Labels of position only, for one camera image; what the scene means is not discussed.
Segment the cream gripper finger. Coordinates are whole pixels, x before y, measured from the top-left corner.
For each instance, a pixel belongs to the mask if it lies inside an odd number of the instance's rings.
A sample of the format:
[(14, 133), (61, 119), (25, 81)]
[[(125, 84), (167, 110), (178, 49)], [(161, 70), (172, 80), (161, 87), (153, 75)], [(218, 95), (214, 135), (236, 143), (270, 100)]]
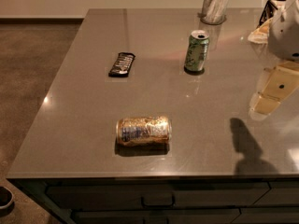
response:
[(299, 63), (284, 62), (274, 68), (265, 68), (252, 96), (252, 110), (268, 115), (282, 101), (299, 88)]

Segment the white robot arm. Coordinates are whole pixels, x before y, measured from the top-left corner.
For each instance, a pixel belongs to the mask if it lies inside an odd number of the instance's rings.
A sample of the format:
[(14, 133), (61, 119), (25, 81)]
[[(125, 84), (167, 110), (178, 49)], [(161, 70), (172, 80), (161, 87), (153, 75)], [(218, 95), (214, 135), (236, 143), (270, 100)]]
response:
[(265, 44), (280, 59), (274, 68), (265, 68), (250, 111), (267, 116), (299, 87), (299, 0), (269, 0), (277, 11), (250, 33), (248, 41)]

